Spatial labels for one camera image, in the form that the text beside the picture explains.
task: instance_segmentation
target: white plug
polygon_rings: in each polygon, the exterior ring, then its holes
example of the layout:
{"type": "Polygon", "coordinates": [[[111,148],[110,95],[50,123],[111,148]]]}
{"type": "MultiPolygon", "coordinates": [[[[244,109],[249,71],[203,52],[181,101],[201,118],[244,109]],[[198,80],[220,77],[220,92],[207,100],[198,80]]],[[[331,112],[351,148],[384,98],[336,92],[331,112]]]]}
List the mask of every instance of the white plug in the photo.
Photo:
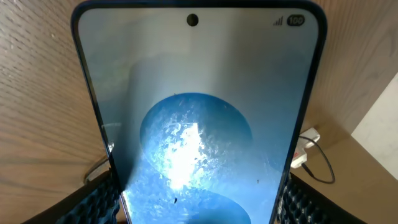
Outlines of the white plug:
{"type": "MultiPolygon", "coordinates": [[[[318,131],[315,130],[315,128],[310,128],[303,133],[300,134],[300,136],[307,137],[309,139],[314,140],[317,142],[321,136],[319,135],[318,131]]],[[[311,141],[308,141],[306,139],[299,138],[297,141],[297,145],[294,151],[293,155],[293,160],[291,163],[291,168],[299,168],[301,164],[307,161],[307,153],[305,152],[304,149],[308,149],[313,146],[313,143],[311,141]]]]}

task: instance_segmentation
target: signal strength icon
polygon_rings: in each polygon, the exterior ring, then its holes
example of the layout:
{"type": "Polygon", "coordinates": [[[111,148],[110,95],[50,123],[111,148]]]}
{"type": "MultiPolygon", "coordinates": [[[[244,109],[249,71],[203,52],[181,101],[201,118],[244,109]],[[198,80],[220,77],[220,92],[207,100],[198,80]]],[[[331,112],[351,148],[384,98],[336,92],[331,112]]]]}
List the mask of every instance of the signal strength icon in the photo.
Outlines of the signal strength icon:
{"type": "Polygon", "coordinates": [[[284,21],[284,17],[281,16],[277,21],[274,22],[273,26],[281,26],[284,21]]]}

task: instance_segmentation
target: smartphone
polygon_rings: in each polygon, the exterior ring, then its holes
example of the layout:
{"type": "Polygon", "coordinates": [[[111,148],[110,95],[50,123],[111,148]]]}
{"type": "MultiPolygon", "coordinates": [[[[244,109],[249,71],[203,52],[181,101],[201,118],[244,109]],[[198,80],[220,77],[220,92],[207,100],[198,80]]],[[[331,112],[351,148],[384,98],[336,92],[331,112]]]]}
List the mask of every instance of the smartphone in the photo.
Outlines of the smartphone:
{"type": "Polygon", "coordinates": [[[90,1],[72,33],[130,223],[273,223],[325,42],[317,5],[90,1]]]}

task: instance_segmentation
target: wooden surface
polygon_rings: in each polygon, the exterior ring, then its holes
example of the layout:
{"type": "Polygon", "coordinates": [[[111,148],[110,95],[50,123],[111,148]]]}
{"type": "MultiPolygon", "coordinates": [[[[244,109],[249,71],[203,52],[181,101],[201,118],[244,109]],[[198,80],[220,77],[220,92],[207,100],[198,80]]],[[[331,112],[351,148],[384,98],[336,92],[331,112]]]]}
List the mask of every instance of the wooden surface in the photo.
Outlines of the wooden surface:
{"type": "MultiPolygon", "coordinates": [[[[398,71],[398,2],[319,3],[328,40],[304,129],[315,126],[331,146],[349,136],[398,71]]],[[[1,223],[66,197],[104,154],[70,34],[77,4],[0,2],[1,223]]]]}
{"type": "MultiPolygon", "coordinates": [[[[375,158],[353,138],[344,139],[324,152],[336,176],[333,185],[313,180],[302,167],[291,172],[366,223],[396,223],[398,181],[375,158]]],[[[322,155],[313,156],[307,166],[315,177],[331,179],[322,155]]]]}

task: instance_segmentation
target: phone bezel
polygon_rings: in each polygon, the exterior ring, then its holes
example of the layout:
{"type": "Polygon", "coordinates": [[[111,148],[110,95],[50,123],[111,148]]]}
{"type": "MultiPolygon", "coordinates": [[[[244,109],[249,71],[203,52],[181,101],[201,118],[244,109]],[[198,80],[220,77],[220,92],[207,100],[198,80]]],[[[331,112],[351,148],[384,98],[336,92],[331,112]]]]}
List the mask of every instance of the phone bezel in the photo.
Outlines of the phone bezel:
{"type": "MultiPolygon", "coordinates": [[[[278,191],[277,191],[277,196],[275,198],[274,206],[272,209],[271,213],[271,218],[269,220],[269,223],[272,223],[275,220],[275,215],[276,215],[276,207],[277,207],[277,202],[279,199],[279,196],[282,192],[282,186],[283,183],[286,181],[290,169],[290,164],[293,159],[293,154],[295,151],[295,146],[297,143],[297,140],[299,138],[300,130],[303,124],[305,112],[307,109],[308,101],[310,99],[310,94],[312,90],[312,86],[315,80],[315,75],[317,73],[318,65],[320,62],[320,57],[322,54],[323,46],[326,41],[326,33],[327,33],[327,22],[326,22],[326,16],[323,12],[323,10],[316,5],[313,2],[310,1],[135,1],[135,2],[121,2],[121,1],[87,1],[83,2],[75,8],[75,10],[72,13],[71,17],[71,30],[72,30],[72,36],[73,36],[73,41],[76,46],[76,51],[78,54],[78,57],[80,59],[80,65],[83,70],[83,74],[85,77],[85,81],[87,84],[87,89],[90,94],[90,99],[91,103],[94,108],[95,116],[98,122],[99,130],[101,132],[101,137],[103,140],[103,144],[106,149],[106,153],[109,158],[109,163],[111,164],[111,170],[113,172],[113,176],[118,182],[118,187],[121,189],[120,186],[120,181],[118,178],[118,173],[116,170],[116,166],[114,165],[114,160],[109,153],[109,148],[108,148],[108,138],[106,136],[106,133],[103,131],[101,128],[103,125],[102,117],[100,114],[100,109],[98,107],[98,103],[96,100],[96,95],[93,89],[93,84],[91,82],[90,78],[90,73],[88,71],[88,67],[86,64],[85,60],[85,55],[83,53],[83,48],[81,46],[80,42],[80,37],[79,37],[79,32],[78,32],[78,23],[81,15],[90,10],[90,9],[98,9],[98,8],[160,8],[160,7],[236,7],[236,8],[297,8],[297,9],[303,9],[308,12],[311,12],[315,18],[317,19],[318,22],[318,39],[317,39],[317,44],[314,50],[314,54],[312,57],[312,62],[307,78],[307,82],[305,84],[305,89],[303,93],[303,98],[300,104],[298,116],[296,119],[296,123],[294,126],[294,132],[292,135],[292,139],[290,141],[290,146],[289,146],[289,151],[287,153],[287,157],[285,160],[284,164],[284,169],[282,172],[282,177],[280,179],[278,191]]],[[[124,197],[122,198],[122,204],[123,204],[123,209],[126,214],[126,218],[128,219],[128,222],[131,223],[130,215],[128,214],[128,211],[126,210],[126,202],[124,200],[124,197]]]]}

